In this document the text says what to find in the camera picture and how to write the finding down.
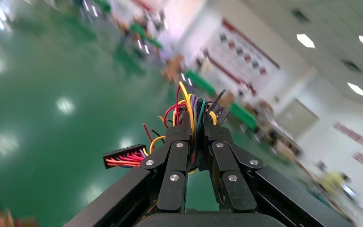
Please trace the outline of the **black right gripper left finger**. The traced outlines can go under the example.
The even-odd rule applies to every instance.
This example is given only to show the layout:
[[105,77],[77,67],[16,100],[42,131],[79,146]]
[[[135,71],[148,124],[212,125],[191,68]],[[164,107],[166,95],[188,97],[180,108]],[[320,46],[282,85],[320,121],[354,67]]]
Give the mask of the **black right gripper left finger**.
[[153,218],[185,212],[191,128],[166,131],[165,143],[140,167],[129,170],[81,212],[67,227],[152,227]]

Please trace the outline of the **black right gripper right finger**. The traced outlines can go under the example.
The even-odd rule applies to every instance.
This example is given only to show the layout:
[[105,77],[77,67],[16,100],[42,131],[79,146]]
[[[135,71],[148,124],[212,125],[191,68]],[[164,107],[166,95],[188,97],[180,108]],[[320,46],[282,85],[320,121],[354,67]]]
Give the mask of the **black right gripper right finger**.
[[202,119],[203,158],[217,201],[232,213],[270,216],[284,227],[350,227],[352,223],[303,187],[233,141],[230,131]]

